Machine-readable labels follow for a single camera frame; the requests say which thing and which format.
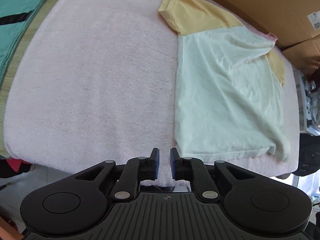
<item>t-shirt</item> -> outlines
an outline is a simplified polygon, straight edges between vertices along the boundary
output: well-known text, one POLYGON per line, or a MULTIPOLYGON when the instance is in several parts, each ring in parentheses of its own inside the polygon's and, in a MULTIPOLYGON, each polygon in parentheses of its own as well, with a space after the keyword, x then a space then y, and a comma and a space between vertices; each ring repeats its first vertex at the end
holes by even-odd
POLYGON ((181 156, 204 162, 285 160, 284 62, 274 34, 257 34, 204 0, 163 0, 159 13, 178 33, 175 139, 181 156))

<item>cardboard box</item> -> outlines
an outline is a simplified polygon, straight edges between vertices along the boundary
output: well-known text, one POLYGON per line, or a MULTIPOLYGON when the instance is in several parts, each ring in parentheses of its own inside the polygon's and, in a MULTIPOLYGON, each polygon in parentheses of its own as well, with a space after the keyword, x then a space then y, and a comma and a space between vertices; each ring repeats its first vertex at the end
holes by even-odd
POLYGON ((282 54, 308 76, 320 66, 320 35, 282 51, 282 54))
POLYGON ((320 34, 320 26, 315 30, 308 19, 308 15, 320 11, 320 0, 214 1, 231 10, 259 31, 274 33, 278 37, 277 46, 281 49, 320 34))

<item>floor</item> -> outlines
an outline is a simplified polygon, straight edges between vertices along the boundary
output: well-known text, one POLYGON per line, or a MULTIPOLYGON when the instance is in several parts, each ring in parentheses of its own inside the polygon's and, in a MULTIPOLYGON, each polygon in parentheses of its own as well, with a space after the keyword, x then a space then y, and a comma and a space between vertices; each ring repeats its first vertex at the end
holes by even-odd
POLYGON ((298 188, 308 196, 319 194, 320 170, 304 177, 299 177, 298 188))
POLYGON ((294 177, 295 176, 291 173, 290 176, 287 179, 278 179, 276 177, 272 177, 272 179, 296 187, 297 186, 297 182, 295 181, 294 177))
POLYGON ((0 179, 0 185, 8 182, 14 183, 0 191, 1 215, 11 218, 16 223, 19 232, 22 232, 26 228, 20 216, 20 204, 23 198, 35 189, 63 179, 69 175, 70 174, 63 171, 35 165, 35 169, 28 173, 23 173, 8 179, 0 179))

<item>circular pad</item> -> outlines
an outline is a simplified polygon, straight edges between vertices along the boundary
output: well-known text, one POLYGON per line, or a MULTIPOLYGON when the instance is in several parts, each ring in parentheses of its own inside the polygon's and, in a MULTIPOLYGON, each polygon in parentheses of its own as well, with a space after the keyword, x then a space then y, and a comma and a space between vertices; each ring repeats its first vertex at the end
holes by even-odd
POLYGON ((288 198, 279 192, 262 191, 251 198, 252 204, 263 211, 277 212, 285 209, 288 204, 288 198))
POLYGON ((54 214, 65 214, 80 205, 80 198, 72 193, 60 192, 52 194, 43 202, 43 207, 54 214))

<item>black bag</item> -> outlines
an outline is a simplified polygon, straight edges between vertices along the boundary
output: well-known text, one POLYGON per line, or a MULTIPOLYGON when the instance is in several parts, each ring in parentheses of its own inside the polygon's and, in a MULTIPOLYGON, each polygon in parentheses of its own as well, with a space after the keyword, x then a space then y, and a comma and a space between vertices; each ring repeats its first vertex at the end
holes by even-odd
POLYGON ((320 169, 320 136, 300 134, 299 164, 293 172, 297 176, 307 176, 320 169))

